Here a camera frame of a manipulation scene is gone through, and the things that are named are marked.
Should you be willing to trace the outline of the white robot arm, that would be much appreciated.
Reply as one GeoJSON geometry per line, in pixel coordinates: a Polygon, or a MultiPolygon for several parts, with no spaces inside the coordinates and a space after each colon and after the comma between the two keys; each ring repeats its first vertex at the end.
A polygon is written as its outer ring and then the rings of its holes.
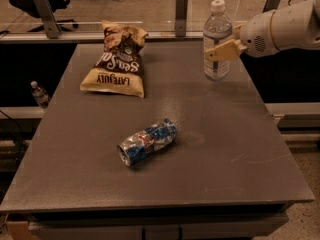
{"type": "Polygon", "coordinates": [[[241,54],[255,58],[283,50],[320,49],[319,2],[305,0],[254,16],[233,29],[233,35],[221,44],[204,50],[209,61],[227,61],[241,54]]]}

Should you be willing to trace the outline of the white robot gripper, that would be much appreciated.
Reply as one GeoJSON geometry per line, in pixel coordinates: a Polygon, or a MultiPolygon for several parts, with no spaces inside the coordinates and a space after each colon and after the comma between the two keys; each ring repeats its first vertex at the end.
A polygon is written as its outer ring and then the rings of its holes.
{"type": "Polygon", "coordinates": [[[245,51],[255,58],[274,55],[278,52],[271,34],[274,13],[271,10],[254,16],[245,25],[235,25],[232,35],[237,40],[230,39],[205,50],[205,58],[211,62],[234,60],[245,51]]]}

